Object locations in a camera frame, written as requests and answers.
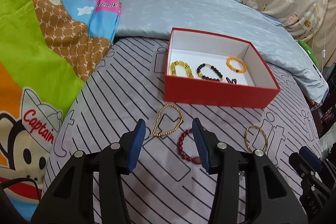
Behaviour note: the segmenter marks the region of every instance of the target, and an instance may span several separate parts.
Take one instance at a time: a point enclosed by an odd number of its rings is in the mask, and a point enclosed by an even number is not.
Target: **red box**
[[[247,72],[230,70],[226,65],[228,57],[243,60]],[[194,79],[188,78],[181,66],[176,66],[178,76],[170,75],[170,64],[175,61],[188,63]],[[215,66],[223,75],[223,81],[201,79],[196,69],[202,63]],[[237,69],[243,68],[236,61],[230,64]],[[202,68],[202,73],[218,78],[208,67]],[[226,77],[236,78],[237,84],[227,83]],[[166,102],[265,108],[279,91],[280,87],[271,70],[251,42],[204,31],[172,29],[165,70]]]

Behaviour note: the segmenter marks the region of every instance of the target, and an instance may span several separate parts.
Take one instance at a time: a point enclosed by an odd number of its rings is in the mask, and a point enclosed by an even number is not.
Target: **orange beaded bracelet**
[[[238,63],[242,64],[243,65],[243,69],[236,69],[234,68],[231,64],[230,64],[230,61],[231,60],[235,60],[237,61]],[[239,59],[239,58],[236,58],[236,57],[229,57],[227,60],[226,60],[226,65],[230,68],[230,70],[233,70],[235,72],[238,72],[238,73],[244,73],[247,71],[247,67],[246,67],[246,64],[244,63],[243,60]]]

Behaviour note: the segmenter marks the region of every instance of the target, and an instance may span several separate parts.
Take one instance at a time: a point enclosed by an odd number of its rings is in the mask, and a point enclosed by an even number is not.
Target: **red beaded bracelet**
[[[189,133],[191,133],[192,130],[191,129],[187,129],[186,131],[184,131],[182,134],[181,134],[181,137],[179,137],[178,139],[178,143],[177,143],[177,150],[178,150],[178,153],[179,155],[181,156],[182,159],[184,160],[187,160],[187,161],[191,161],[192,163],[194,164],[201,164],[201,159],[197,156],[197,157],[188,157],[184,151],[183,151],[183,141],[184,141],[184,138],[185,136],[187,136]]]

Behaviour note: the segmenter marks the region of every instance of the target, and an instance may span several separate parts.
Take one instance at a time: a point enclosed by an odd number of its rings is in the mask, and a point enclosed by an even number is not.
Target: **bead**
[[[195,164],[202,164],[201,159],[199,157],[193,157],[191,161]]]

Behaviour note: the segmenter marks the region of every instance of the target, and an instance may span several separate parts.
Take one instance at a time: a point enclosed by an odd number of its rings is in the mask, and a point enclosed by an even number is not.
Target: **bracelet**
[[[182,66],[185,68],[185,73],[189,78],[194,78],[193,73],[191,72],[191,68],[187,63],[184,63],[183,61],[175,61],[170,65],[171,75],[176,76],[176,68],[175,66]]]
[[[231,60],[235,60],[237,61],[238,63],[242,64],[243,65],[243,69],[236,69],[234,68],[231,64],[230,64],[230,61]],[[233,70],[235,72],[238,72],[238,73],[244,73],[245,71],[247,71],[247,67],[246,67],[246,64],[244,63],[243,60],[240,60],[239,58],[236,58],[236,57],[229,57],[227,60],[226,60],[226,65],[230,68],[230,70]]]
[[[261,131],[261,133],[263,134],[264,139],[265,139],[265,144],[266,144],[266,147],[263,149],[263,151],[264,151],[264,153],[266,153],[267,148],[268,148],[268,139],[267,139],[267,136],[266,136],[265,131],[263,131],[262,128],[259,127],[259,126],[249,126],[249,127],[245,130],[245,133],[244,133],[244,141],[245,141],[245,145],[246,145],[247,149],[249,150],[250,153],[252,153],[252,149],[250,148],[250,146],[249,146],[249,142],[247,141],[247,132],[249,131],[250,128],[256,128],[256,129],[259,129],[259,131]]]
[[[204,68],[205,66],[210,67],[210,69],[212,69],[220,79],[216,79],[216,78],[209,78],[207,76],[205,76],[203,73],[201,73],[201,69]],[[206,80],[211,80],[211,81],[223,81],[223,75],[219,72],[218,69],[216,69],[214,66],[211,66],[210,64],[201,64],[198,66],[197,70],[196,70],[197,74],[199,77],[201,77],[202,79],[206,79]]]
[[[226,77],[225,79],[226,79],[226,81],[227,81],[228,83],[237,84],[237,79],[235,79],[235,78],[232,79],[232,80],[230,80],[229,77]]]
[[[184,141],[184,137],[189,135],[189,133],[191,133],[192,130],[191,129],[187,129],[186,131],[184,131],[182,134],[181,134],[181,137],[179,137],[178,139],[178,143],[177,143],[177,150],[178,150],[178,154],[181,156],[181,158],[183,160],[187,160],[187,161],[191,161],[193,162],[194,164],[202,164],[201,162],[201,159],[197,156],[197,157],[189,157],[187,156],[184,151],[183,151],[183,141]]]
[[[160,121],[161,113],[162,113],[162,111],[163,111],[166,107],[168,107],[168,106],[171,106],[172,108],[175,108],[175,110],[176,110],[176,111],[179,113],[179,115],[180,115],[180,121],[179,121],[179,123],[175,126],[174,129],[169,130],[169,131],[164,132],[164,133],[155,134],[155,132],[156,132],[156,130],[157,130],[157,128],[158,128],[158,125],[159,125],[159,121]],[[172,103],[168,103],[168,104],[164,105],[163,108],[161,108],[161,110],[159,111],[159,115],[157,116],[156,123],[155,123],[154,129],[153,129],[153,137],[161,137],[161,136],[165,136],[165,135],[168,135],[168,134],[170,134],[170,133],[173,133],[174,131],[176,131],[176,130],[179,128],[179,126],[180,126],[182,123],[183,123],[183,114],[182,114],[181,110],[179,110],[179,108],[178,108],[176,105],[174,105],[174,104],[172,104]]]

